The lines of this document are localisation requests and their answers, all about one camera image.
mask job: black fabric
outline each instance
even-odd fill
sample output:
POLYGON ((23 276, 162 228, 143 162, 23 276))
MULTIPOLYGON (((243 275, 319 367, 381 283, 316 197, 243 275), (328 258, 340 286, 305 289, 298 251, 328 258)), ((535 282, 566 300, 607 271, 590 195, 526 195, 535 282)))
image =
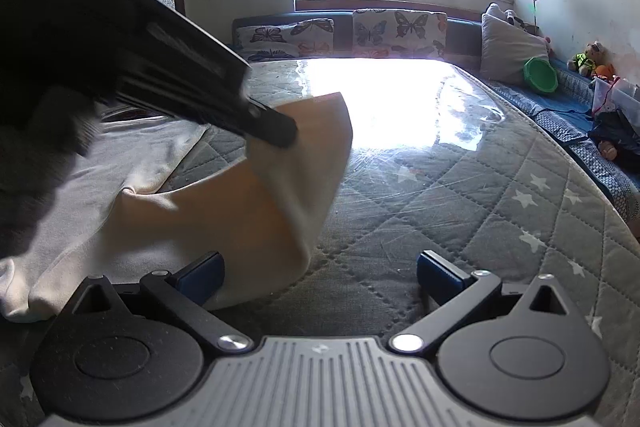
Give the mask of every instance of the black fabric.
POLYGON ((50 323, 16 324, 0 317, 0 425, 34 427, 44 420, 27 375, 50 323))
POLYGON ((618 150, 614 162, 625 171, 640 172, 640 137, 622 111, 598 113, 588 136, 596 144, 611 142, 618 150))

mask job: green plastic bowl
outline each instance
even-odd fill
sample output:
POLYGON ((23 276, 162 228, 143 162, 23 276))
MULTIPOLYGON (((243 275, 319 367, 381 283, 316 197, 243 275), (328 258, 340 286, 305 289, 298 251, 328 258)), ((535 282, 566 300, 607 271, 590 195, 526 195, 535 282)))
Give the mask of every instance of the green plastic bowl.
POLYGON ((524 65, 524 80, 540 94, 550 94, 558 88, 556 70, 543 58, 534 57, 524 65))

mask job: mattress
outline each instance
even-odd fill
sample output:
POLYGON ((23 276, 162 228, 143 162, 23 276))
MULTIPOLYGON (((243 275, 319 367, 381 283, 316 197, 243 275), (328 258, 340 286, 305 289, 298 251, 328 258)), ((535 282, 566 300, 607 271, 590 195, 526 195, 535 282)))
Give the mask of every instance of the mattress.
POLYGON ((532 118, 585 169, 604 191, 634 235, 640 235, 640 175, 625 171, 603 158, 587 133, 593 119, 587 118, 593 91, 587 82, 569 71, 558 70, 557 92, 542 96, 518 86, 483 82, 532 118))
MULTIPOLYGON (((640 417, 640 246, 590 178, 523 113, 465 71, 431 60, 256 64, 247 90, 272 105, 340 90, 353 150, 305 275, 216 315, 254 339, 385 341, 432 305, 415 278, 422 250, 505 282, 552 273, 609 355, 610 385, 596 418, 613 427, 640 417)), ((212 128, 161 190, 242 154, 242 139, 212 128)), ((28 410, 9 421, 0 409, 0 421, 34 425, 28 382, 10 389, 3 402, 28 410)))

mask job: quilted stitching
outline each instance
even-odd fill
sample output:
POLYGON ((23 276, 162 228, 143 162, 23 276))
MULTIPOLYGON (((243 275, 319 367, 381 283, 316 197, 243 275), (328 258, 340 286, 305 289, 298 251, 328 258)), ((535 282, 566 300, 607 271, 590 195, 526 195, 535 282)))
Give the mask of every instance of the quilted stitching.
MULTIPOLYGON (((580 100, 583 105, 590 107, 593 93, 587 87, 587 81, 583 78, 575 78, 573 73, 568 73, 558 69, 558 80, 560 86, 565 87, 574 99, 580 100)), ((519 107, 532 118, 542 128, 546 129, 556 139, 566 142, 568 140, 585 137, 585 133, 575 128, 566 121, 562 115, 553 111, 544 111, 543 107, 529 100, 523 94, 505 86, 499 82, 485 81, 495 92, 503 96, 508 102, 519 107)), ((637 191, 633 182, 620 170, 618 166, 604 160, 595 144, 591 140, 568 144, 567 149, 580 158, 588 166, 591 174, 604 184, 610 192, 615 208, 620 212, 626 222, 631 222, 640 212, 640 201, 638 201, 637 191)))
MULTIPOLYGON (((252 95, 269 103, 301 96, 295 74, 270 75, 268 68, 275 66, 251 81, 252 95)), ((476 152, 444 143, 354 150, 307 273, 269 298, 225 311, 225 319, 259 317, 260 334, 369 333, 386 340, 428 309, 414 279, 420 250, 511 282, 551 272, 602 335, 612 385, 623 390, 607 392, 597 418, 630 425, 640 395, 638 244, 556 143, 510 104, 502 106, 506 119, 485 131, 476 152)), ((210 145, 210 158, 200 162, 220 154, 215 140, 210 145)))

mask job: orange toy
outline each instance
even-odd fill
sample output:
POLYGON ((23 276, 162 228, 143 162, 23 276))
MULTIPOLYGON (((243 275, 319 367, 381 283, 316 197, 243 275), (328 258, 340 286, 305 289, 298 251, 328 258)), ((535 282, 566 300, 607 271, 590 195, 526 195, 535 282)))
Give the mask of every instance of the orange toy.
POLYGON ((607 82, 613 82, 613 75, 616 74, 616 70, 614 69, 612 64, 603 64, 598 66, 594 71, 594 76, 600 78, 606 78, 607 82))

